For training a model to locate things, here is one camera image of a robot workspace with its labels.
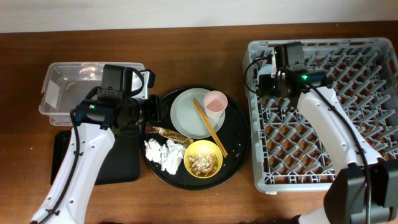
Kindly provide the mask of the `gold coffee sachet wrapper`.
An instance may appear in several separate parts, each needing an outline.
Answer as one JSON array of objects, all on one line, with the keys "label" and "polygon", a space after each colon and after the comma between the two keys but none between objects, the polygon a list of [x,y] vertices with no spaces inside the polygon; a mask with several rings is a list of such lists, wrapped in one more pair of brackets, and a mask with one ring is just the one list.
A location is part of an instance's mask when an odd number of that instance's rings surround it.
[{"label": "gold coffee sachet wrapper", "polygon": [[172,131],[171,129],[161,128],[158,126],[153,126],[151,124],[146,124],[145,133],[159,134],[160,136],[172,140],[176,143],[183,144],[185,147],[188,147],[194,142],[192,138],[186,137],[176,131]]}]

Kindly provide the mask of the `pink plastic cup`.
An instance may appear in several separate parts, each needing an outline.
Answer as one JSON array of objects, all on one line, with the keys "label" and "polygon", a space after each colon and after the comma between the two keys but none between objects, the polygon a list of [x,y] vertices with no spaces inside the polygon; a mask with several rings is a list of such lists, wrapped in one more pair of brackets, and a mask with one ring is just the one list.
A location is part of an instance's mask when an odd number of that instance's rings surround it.
[{"label": "pink plastic cup", "polygon": [[216,119],[219,118],[225,111],[228,105],[228,99],[221,91],[214,90],[205,95],[203,104],[207,117]]}]

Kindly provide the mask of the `white tissue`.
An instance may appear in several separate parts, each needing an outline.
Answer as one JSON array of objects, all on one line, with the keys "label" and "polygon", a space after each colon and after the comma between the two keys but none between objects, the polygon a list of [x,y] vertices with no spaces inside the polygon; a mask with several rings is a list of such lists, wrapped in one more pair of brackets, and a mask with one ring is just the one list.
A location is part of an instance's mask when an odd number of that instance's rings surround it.
[{"label": "white tissue", "polygon": [[146,158],[160,164],[161,171],[167,171],[175,175],[184,157],[186,147],[168,139],[165,144],[160,145],[158,141],[151,138],[144,142]]}]

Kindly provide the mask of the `yellow bowl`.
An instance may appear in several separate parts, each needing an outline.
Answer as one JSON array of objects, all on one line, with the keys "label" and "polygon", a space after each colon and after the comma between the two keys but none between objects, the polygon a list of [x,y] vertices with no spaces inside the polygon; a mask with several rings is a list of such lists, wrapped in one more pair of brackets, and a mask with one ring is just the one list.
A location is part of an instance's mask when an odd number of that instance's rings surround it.
[{"label": "yellow bowl", "polygon": [[199,140],[188,146],[183,161],[186,170],[192,176],[208,179],[220,171],[223,154],[215,143]]}]

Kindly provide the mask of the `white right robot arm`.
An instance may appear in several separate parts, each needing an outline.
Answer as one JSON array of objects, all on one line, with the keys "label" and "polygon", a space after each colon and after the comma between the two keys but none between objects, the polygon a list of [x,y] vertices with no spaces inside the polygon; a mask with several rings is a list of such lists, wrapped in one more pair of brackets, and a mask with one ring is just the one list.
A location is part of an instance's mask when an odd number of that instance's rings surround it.
[{"label": "white right robot arm", "polygon": [[323,72],[258,76],[261,97],[283,97],[305,117],[326,149],[336,179],[323,206],[293,223],[387,223],[397,218],[397,160],[385,160],[359,133]]}]

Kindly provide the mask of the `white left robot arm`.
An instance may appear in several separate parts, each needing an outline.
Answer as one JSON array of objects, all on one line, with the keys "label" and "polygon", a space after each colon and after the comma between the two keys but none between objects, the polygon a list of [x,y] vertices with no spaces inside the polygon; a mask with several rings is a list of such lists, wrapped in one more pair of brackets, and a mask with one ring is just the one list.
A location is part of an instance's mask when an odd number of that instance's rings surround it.
[{"label": "white left robot arm", "polygon": [[148,121],[159,121],[163,113],[157,95],[146,100],[85,98],[70,112],[68,149],[47,198],[31,222],[83,223],[95,183],[137,180],[144,126]]}]

